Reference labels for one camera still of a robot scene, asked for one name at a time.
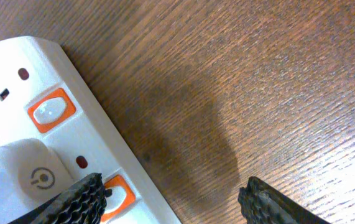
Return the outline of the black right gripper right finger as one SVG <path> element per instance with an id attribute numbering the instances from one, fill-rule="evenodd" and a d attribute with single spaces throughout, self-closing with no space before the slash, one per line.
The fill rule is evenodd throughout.
<path id="1" fill-rule="evenodd" d="M 247 224 L 329 224 L 257 177 L 250 177 L 237 198 Z"/>

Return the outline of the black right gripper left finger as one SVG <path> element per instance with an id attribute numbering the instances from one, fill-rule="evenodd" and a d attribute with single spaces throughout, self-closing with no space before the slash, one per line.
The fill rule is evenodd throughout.
<path id="1" fill-rule="evenodd" d="M 10 224 L 99 224 L 112 190 L 92 173 Z"/>

